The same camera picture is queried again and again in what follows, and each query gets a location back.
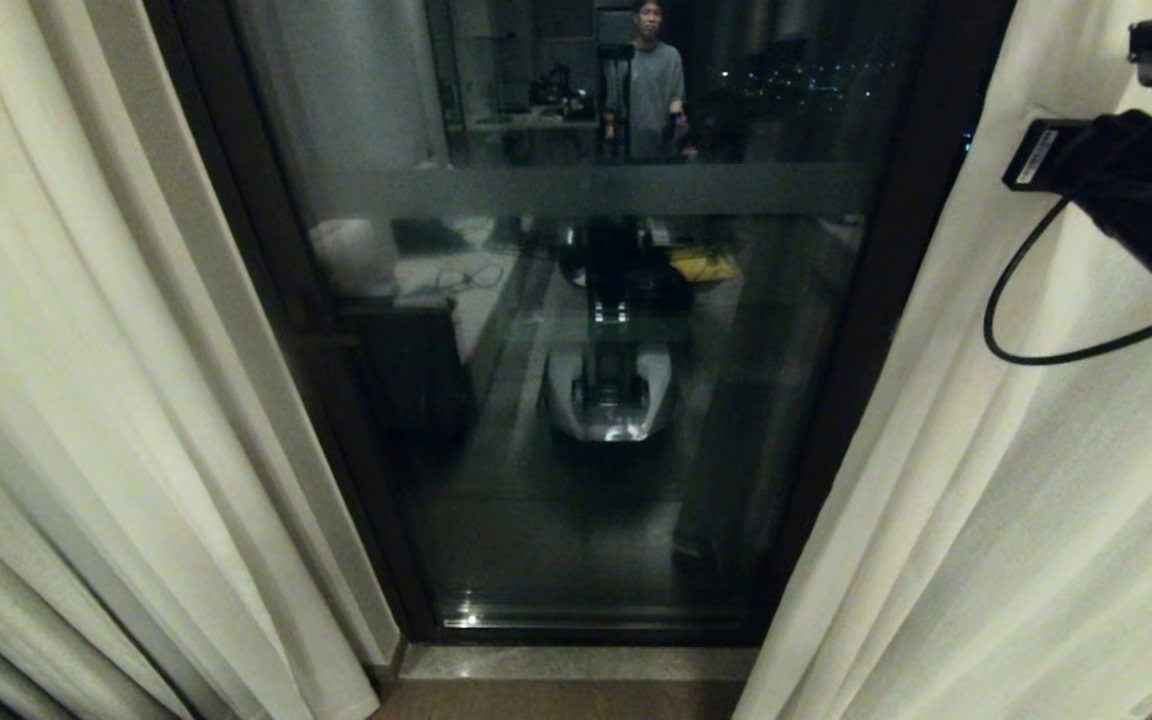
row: door frame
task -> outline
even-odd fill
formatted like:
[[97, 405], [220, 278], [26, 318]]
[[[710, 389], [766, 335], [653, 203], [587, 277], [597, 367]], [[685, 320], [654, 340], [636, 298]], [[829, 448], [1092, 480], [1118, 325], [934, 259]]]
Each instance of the door frame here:
[[301, 232], [225, 0], [142, 0], [221, 210], [403, 635], [434, 643], [760, 644], [861, 424], [965, 158], [1016, 0], [935, 0], [892, 134], [849, 300], [824, 363], [782, 521], [756, 582], [753, 623], [730, 629], [447, 629], [397, 506], [396, 462], [364, 400]]

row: sheer curtain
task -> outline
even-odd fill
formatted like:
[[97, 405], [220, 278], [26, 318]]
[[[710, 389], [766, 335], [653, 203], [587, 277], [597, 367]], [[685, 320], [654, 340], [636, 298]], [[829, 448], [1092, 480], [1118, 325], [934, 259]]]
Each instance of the sheer curtain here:
[[141, 14], [0, 3], [0, 717], [365, 717], [397, 628]]
[[[872, 404], [736, 717], [1101, 719], [1152, 710], [1152, 342], [1053, 369], [980, 340], [1049, 209], [1000, 179], [1033, 118], [1152, 109], [1126, 30], [1152, 1], [1020, 0]], [[1007, 293], [1044, 354], [1152, 320], [1152, 278], [1078, 213]]]

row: man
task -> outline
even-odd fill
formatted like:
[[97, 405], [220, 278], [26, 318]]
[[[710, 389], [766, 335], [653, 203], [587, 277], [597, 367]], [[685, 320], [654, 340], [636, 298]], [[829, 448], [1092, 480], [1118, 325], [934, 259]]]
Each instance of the man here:
[[[664, 0], [636, 0], [634, 3], [634, 60], [630, 63], [628, 128], [634, 158], [673, 156], [672, 142], [682, 136], [687, 119], [682, 113], [684, 81], [682, 56], [660, 41]], [[626, 116], [626, 60], [613, 60], [607, 68], [607, 141], [617, 139]]]

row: black cable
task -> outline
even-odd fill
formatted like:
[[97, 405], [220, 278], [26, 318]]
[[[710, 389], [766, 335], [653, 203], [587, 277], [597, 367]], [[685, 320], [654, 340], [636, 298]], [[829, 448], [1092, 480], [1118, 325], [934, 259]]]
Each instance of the black cable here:
[[998, 310], [998, 302], [1002, 298], [1002, 291], [1006, 290], [1007, 283], [1011, 281], [1011, 274], [1016, 272], [1020, 267], [1021, 260], [1025, 259], [1025, 255], [1033, 249], [1033, 245], [1043, 236], [1047, 228], [1051, 227], [1056, 218], [1064, 209], [1068, 209], [1070, 202], [1074, 202], [1073, 195], [1061, 197], [1056, 205], [1052, 206], [1052, 210], [1047, 211], [1046, 215], [1043, 215], [1043, 220], [1039, 220], [1038, 225], [1034, 225], [1032, 232], [1029, 233], [1029, 237], [1025, 242], [1020, 243], [1020, 250], [1011, 256], [1011, 263], [1007, 263], [1007, 268], [1001, 275], [998, 275], [998, 282], [993, 286], [993, 293], [990, 293], [990, 302], [984, 309], [984, 343], [990, 347], [990, 351], [1001, 357], [1002, 361], [1009, 361], [1016, 365], [1064, 365], [1066, 363], [1075, 363], [1075, 361], [1086, 361], [1087, 357], [1096, 357], [1098, 355], [1106, 355], [1108, 353], [1114, 353], [1116, 350], [1123, 350], [1124, 347], [1134, 346], [1135, 343], [1146, 341], [1152, 338], [1152, 325], [1146, 328], [1142, 328], [1134, 333], [1128, 333], [1122, 338], [1115, 338], [1107, 342], [1101, 342], [1100, 344], [1093, 344], [1091, 347], [1084, 347], [1082, 350], [1075, 350], [1070, 353], [1061, 353], [1060, 355], [1041, 355], [1041, 356], [1025, 356], [1025, 355], [1011, 355], [1011, 353], [1006, 351], [1000, 344], [995, 336], [993, 336], [993, 318], [995, 318], [995, 312]]

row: gray t-shirt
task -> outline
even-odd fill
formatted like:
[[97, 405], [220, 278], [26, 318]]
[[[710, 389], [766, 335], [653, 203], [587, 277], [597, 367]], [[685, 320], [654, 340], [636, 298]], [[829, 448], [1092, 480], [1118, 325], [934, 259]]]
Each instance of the gray t-shirt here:
[[[675, 46], [659, 41], [652, 50], [635, 50], [630, 78], [630, 154], [635, 158], [672, 154], [664, 132], [669, 126], [669, 104], [685, 100], [682, 56]], [[626, 116], [626, 60], [611, 60], [607, 73], [607, 109]]]

